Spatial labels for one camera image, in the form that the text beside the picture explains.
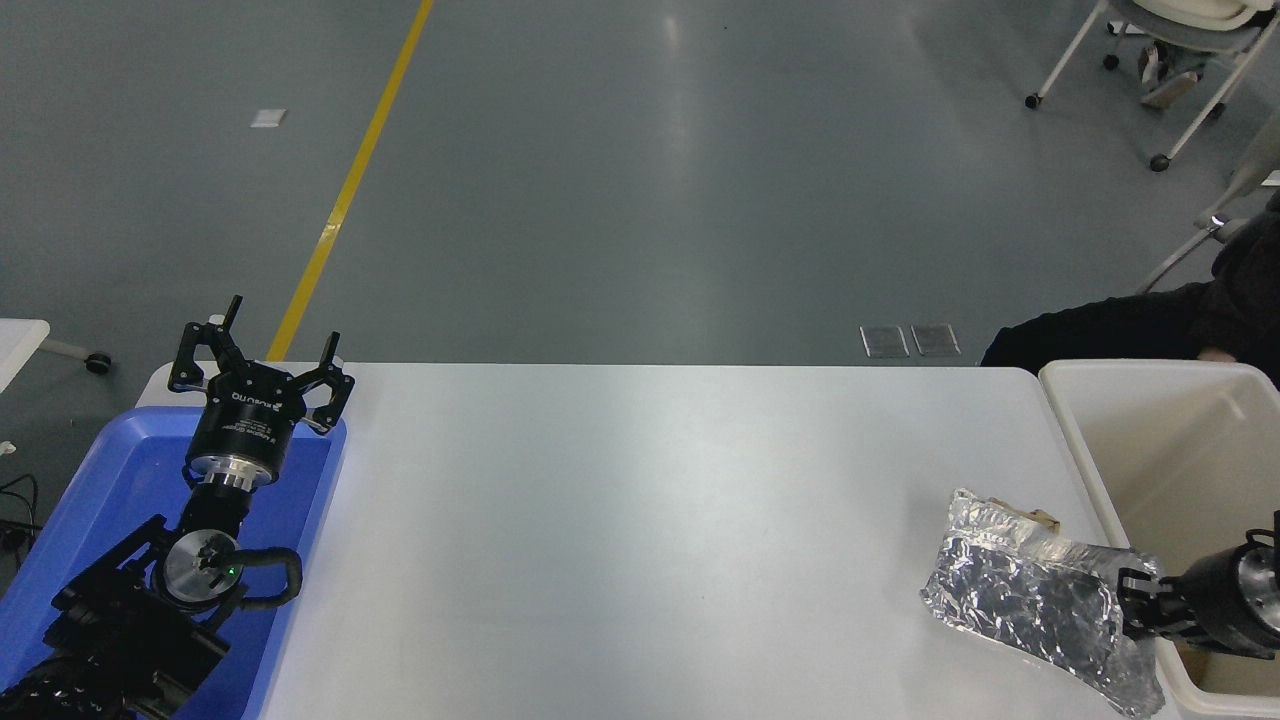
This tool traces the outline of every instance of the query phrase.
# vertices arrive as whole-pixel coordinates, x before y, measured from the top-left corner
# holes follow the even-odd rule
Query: white plastic bin
[[[1107,539],[1179,574],[1270,528],[1280,509],[1280,393],[1254,368],[1062,360],[1041,372]],[[1280,717],[1280,660],[1212,655],[1196,687],[1171,643],[1178,703],[1207,717]]]

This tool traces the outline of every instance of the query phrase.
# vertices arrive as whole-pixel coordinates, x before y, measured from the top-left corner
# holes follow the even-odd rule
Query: robotic arm
[[[207,395],[177,528],[152,516],[63,588],[52,600],[61,614],[45,632],[52,653],[0,693],[0,720],[168,720],[227,655],[216,633],[236,610],[279,607],[298,594],[297,552],[242,548],[239,528],[253,492],[279,478],[294,425],[333,429],[355,379],[335,356],[338,333],[319,366],[298,377],[246,360],[230,337],[239,304],[236,296],[223,318],[187,324],[169,375],[169,389]],[[195,361],[200,346],[218,363],[207,382]],[[305,396],[321,386],[329,401],[308,410]],[[242,573],[256,565],[283,565],[285,587],[247,597]]]
[[[1274,660],[1280,650],[1280,511],[1274,528],[1245,533],[1245,543],[1156,580],[1120,571],[1125,634],[1160,635],[1201,650]],[[1270,544],[1261,538],[1270,538]]]

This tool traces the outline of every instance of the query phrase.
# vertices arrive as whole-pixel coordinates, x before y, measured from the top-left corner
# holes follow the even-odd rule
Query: person
[[[1213,260],[1213,279],[1111,297],[1002,328],[983,366],[1039,373],[1052,360],[1245,363],[1280,388],[1280,191]]]

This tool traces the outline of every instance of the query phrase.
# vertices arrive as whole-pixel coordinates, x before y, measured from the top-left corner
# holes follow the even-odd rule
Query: crumpled aluminum foil
[[[1165,705],[1155,647],[1124,635],[1116,596],[1120,568],[1162,577],[1155,557],[1061,538],[963,488],[950,520],[920,591],[937,619],[1052,662],[1126,717]]]

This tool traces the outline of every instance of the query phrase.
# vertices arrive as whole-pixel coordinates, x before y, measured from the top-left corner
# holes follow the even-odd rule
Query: chair wheel
[[[91,352],[84,359],[84,369],[95,375],[105,375],[111,369],[111,356],[106,352]]]

